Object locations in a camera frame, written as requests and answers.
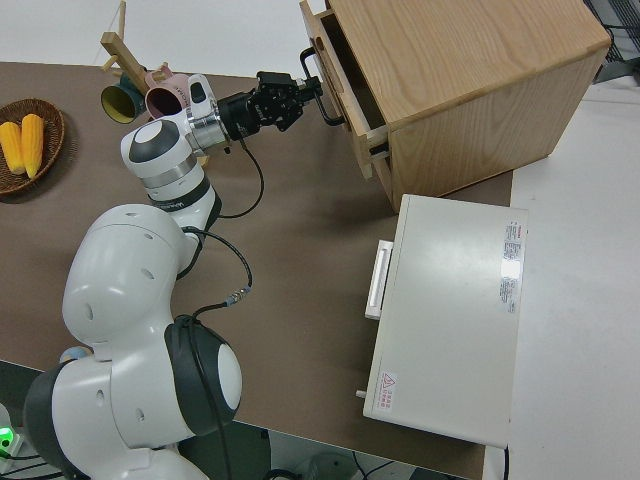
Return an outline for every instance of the mug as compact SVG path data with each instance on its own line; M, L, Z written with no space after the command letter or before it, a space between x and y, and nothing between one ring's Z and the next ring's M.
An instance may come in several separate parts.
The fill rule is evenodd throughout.
M100 101L109 118L118 123L131 123L146 110L144 95L126 73L118 83L102 90Z
M157 81L154 75L164 74L164 80ZM163 65L158 70L148 72L145 81L149 91L145 103L149 114L154 118L179 113L189 106L189 76L184 73L173 73Z

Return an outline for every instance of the green mug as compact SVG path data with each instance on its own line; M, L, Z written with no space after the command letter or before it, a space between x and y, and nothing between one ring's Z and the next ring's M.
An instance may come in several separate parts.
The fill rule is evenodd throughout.
M147 109L144 95L126 73L122 74L118 83L102 91L100 101L109 118L118 123L131 123Z

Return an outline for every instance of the wicker basket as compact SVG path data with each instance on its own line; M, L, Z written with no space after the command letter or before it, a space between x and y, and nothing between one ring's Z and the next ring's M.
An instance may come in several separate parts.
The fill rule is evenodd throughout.
M0 151L0 195L17 193L37 182L51 168L60 153L64 139L64 120L62 113L49 102L28 98L10 103L0 109L0 124L15 122L19 125L28 113L35 113L44 120L42 165L32 179L26 173L14 175L9 171L4 154Z

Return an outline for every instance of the corn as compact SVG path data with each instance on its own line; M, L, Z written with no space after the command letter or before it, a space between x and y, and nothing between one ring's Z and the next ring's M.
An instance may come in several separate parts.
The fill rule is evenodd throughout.
M4 159L7 162L9 171L15 175L24 173L20 127L13 122L4 122L0 125L0 144L2 145Z
M44 121L35 113L22 119L22 161L29 178L38 173L42 165L42 145L44 139Z

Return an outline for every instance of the table surface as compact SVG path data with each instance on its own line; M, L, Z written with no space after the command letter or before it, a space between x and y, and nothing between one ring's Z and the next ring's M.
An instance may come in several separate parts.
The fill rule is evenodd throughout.
M67 136L54 168L33 190L0 203L0 358L52 368L78 342L64 327L61 303L75 252L109 208L147 203L119 156L121 138L146 119L119 125L99 96L115 77L97 67L5 63L0 104L27 97L54 103ZM255 85L212 77L218 98ZM480 478L484 447L362 415L355 396L367 385L377 324L364 318L378 239L392 240L397 217L381 186L365 182L341 128L326 126L315 105L287 132L264 128L247 140L261 162L260 206L213 231L234 243L254 273L239 305L202 316L233 346L243 371L237 419L300 437L468 478ZM258 193L239 146L212 158L206 172L238 212ZM507 205L511 174L452 198ZM217 303L244 285L244 269L223 246L207 242L198 264L176 284L175 315Z

